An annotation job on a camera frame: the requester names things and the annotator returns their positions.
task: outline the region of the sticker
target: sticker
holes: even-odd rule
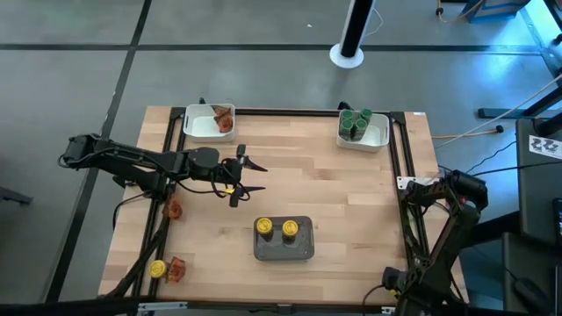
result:
[[[562,142],[529,135],[529,151],[556,159],[562,159]]]

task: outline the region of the white cable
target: white cable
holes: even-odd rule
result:
[[[377,13],[378,18],[380,19],[380,24],[378,25],[378,27],[377,27],[377,29],[376,29],[375,31],[368,33],[367,35],[363,36],[363,38],[366,38],[367,36],[372,35],[372,34],[378,32],[378,29],[380,28],[380,26],[382,26],[383,23],[385,23],[385,21],[383,20],[383,17],[380,16],[380,14],[378,13],[377,9],[372,8],[372,10],[375,11],[375,13]]]
[[[525,101],[523,101],[521,104],[517,105],[515,108],[513,108],[513,109],[511,109],[511,110],[509,110],[509,111],[507,111],[507,112],[505,112],[505,113],[503,113],[503,114],[501,114],[501,115],[500,115],[499,117],[497,117],[497,118],[490,119],[489,121],[487,121],[486,123],[484,123],[484,124],[482,124],[482,125],[479,125],[479,126],[474,127],[472,130],[470,130],[470,131],[468,131],[468,132],[466,132],[466,133],[462,133],[462,134],[458,135],[457,137],[455,137],[455,138],[452,139],[452,140],[447,140],[447,141],[445,141],[443,144],[437,146],[436,149],[439,149],[439,148],[441,148],[441,147],[443,147],[443,146],[445,146],[445,145],[448,145],[448,144],[450,144],[451,142],[453,142],[453,141],[455,141],[455,140],[458,140],[458,139],[461,138],[461,137],[465,137],[466,134],[472,133],[472,132],[474,132],[474,131],[476,131],[476,130],[478,130],[478,129],[480,129],[480,128],[482,128],[482,127],[488,125],[488,124],[491,124],[491,123],[497,121],[498,119],[501,119],[501,118],[505,117],[506,115],[508,115],[508,114],[511,113],[512,111],[515,111],[515,110],[519,109],[520,107],[522,107],[522,106],[524,106],[525,104],[527,104],[527,103],[528,103],[530,100],[532,100],[534,97],[538,96],[541,92],[543,92],[544,90],[546,90],[548,87],[550,87],[553,83],[555,83],[555,82],[556,82],[558,79],[560,79],[560,78],[562,78],[562,75],[559,75],[559,76],[557,76],[556,78],[554,78],[551,82],[549,82],[548,84],[546,84],[541,90],[537,91],[537,93],[535,93],[534,95],[530,96],[528,99],[526,99]]]

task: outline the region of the gray floor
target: gray floor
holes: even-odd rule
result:
[[[161,0],[152,3],[143,44],[332,44],[345,0]],[[544,14],[533,0],[530,15]],[[1,43],[129,43],[141,0],[0,2]],[[372,45],[534,46],[515,19],[481,25],[440,24],[433,2],[380,1],[385,20]],[[453,17],[462,5],[446,5]],[[371,28],[378,21],[373,18]],[[537,25],[544,42],[556,35]],[[68,136],[99,131],[125,52],[0,50],[0,185],[35,197],[32,205],[0,203],[0,303],[42,300],[83,179],[55,160]],[[336,68],[323,51],[138,52],[112,138],[133,144],[147,105],[187,105],[199,97],[246,107],[333,109],[341,100],[374,110],[425,111],[434,135],[479,124],[479,107],[510,108],[552,79],[538,54],[367,52],[355,70]],[[515,139],[459,140],[437,151],[449,168],[467,170]],[[479,170],[515,165],[515,147]],[[482,220],[517,209],[516,173],[486,176],[490,206]],[[100,174],[61,299],[93,298],[111,242],[111,213],[122,190]],[[492,254],[497,244],[481,247]],[[462,255],[476,305],[501,307],[501,271],[472,250]],[[25,269],[26,273],[15,273]]]

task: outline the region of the wooden table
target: wooden table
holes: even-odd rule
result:
[[[170,107],[148,107],[138,147],[161,151]],[[417,176],[438,173],[428,121],[424,113],[406,113]],[[180,131],[177,122],[172,147]],[[158,298],[323,305],[360,305],[363,295],[380,284],[386,266],[405,269],[395,181],[388,147],[365,153],[335,144],[337,118],[237,116],[233,143],[191,143],[185,148],[216,147],[233,157],[237,144],[247,144],[252,161],[268,173],[245,169],[242,181],[265,186],[238,208],[226,199],[197,195],[177,188],[184,215],[172,221],[164,259],[187,263],[178,284],[161,282]],[[402,153],[400,135],[396,140]],[[402,170],[405,169],[400,155]],[[193,189],[209,183],[185,181]],[[127,189],[124,198],[139,194]],[[137,259],[148,207],[142,200],[120,209],[99,293],[115,287]],[[253,255],[253,223],[263,216],[306,215],[313,221],[315,255],[301,262],[260,262]],[[430,247],[448,215],[430,208],[425,216]],[[145,272],[141,293],[148,292]],[[465,282],[456,262],[453,275],[464,293]],[[395,305],[388,291],[377,290],[369,305]]]

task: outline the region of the white bowl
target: white bowl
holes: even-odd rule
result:
[[[347,141],[340,137],[340,119],[338,119],[335,130],[335,143],[337,146],[376,153],[380,148],[388,145],[388,128],[390,128],[390,123],[386,115],[372,113],[367,130],[360,141]]]
[[[211,105],[219,105],[230,108],[232,111],[232,130],[221,133],[219,126],[214,121],[214,110]],[[234,139],[236,128],[236,117],[234,105],[232,104],[191,104],[185,108],[184,133],[187,138],[194,142],[223,142]]]

